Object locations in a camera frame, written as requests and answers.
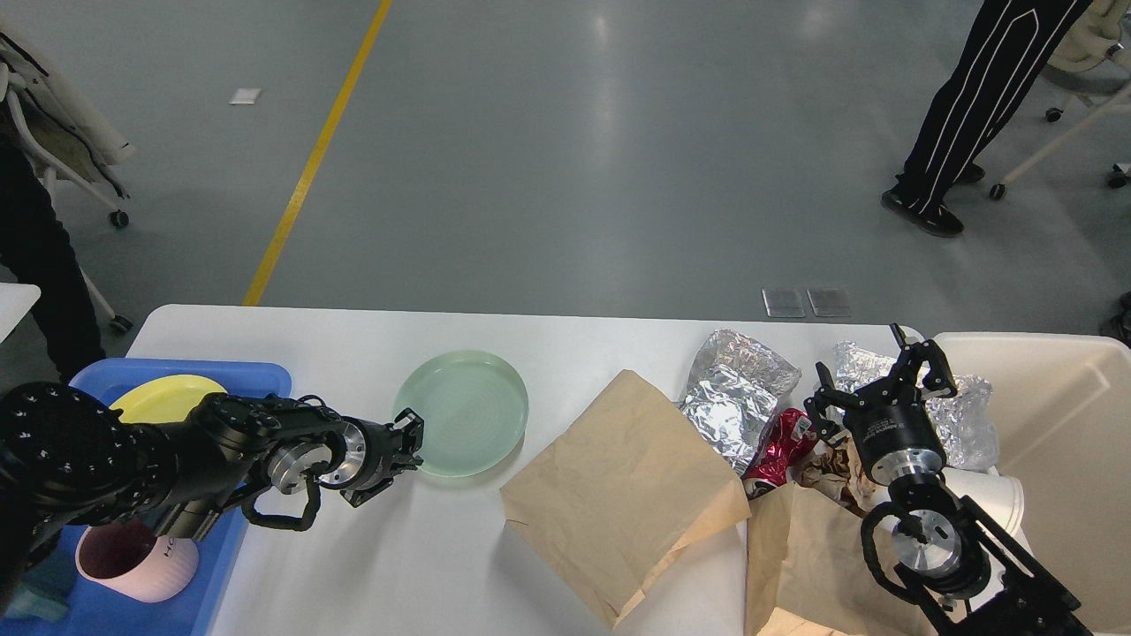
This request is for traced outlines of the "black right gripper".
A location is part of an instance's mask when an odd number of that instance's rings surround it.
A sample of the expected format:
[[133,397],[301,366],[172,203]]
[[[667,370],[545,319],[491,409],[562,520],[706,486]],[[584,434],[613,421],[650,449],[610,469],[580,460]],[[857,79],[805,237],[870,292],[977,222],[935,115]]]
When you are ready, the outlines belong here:
[[[918,401],[956,398],[959,390],[944,350],[932,340],[910,341],[899,323],[892,323],[890,329],[899,346],[890,367],[893,386],[908,388]],[[936,475],[944,470],[944,447],[921,402],[863,407],[861,396],[838,390],[823,362],[815,363],[815,393],[803,401],[803,407],[817,438],[843,444],[852,436],[865,474],[874,483],[888,487],[900,478]],[[832,407],[845,412],[844,423],[828,415]]]

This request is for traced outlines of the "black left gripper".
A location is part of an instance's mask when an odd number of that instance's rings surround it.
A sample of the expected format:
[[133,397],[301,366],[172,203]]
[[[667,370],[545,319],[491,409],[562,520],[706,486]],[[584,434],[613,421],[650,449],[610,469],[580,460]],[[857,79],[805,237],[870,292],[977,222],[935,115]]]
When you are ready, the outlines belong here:
[[389,424],[347,419],[340,463],[320,476],[318,483],[339,492],[345,502],[359,508],[382,495],[397,476],[420,470],[421,459],[399,462],[399,456],[416,456],[423,435],[424,419],[409,407],[402,410]]

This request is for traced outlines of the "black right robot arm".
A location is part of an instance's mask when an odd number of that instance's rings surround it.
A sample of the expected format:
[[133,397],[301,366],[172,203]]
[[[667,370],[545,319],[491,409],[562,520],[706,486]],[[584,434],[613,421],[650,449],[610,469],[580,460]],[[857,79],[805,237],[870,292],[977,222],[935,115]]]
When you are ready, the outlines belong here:
[[805,399],[817,435],[853,442],[887,502],[864,517],[862,557],[881,588],[920,609],[938,635],[1087,635],[1080,601],[972,496],[946,485],[946,450],[926,402],[958,393],[946,352],[890,327],[899,355],[884,377],[846,393],[817,363]]

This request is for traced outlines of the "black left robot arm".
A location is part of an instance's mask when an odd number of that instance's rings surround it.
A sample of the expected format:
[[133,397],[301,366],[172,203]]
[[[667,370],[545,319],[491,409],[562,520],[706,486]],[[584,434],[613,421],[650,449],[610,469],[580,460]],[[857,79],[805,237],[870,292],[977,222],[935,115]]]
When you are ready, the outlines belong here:
[[226,512],[304,532],[323,490],[352,507],[421,466],[425,422],[347,416],[318,396],[209,393],[182,421],[124,423],[60,383],[24,383],[1,403],[3,605],[67,525],[161,512],[159,536],[200,541]]

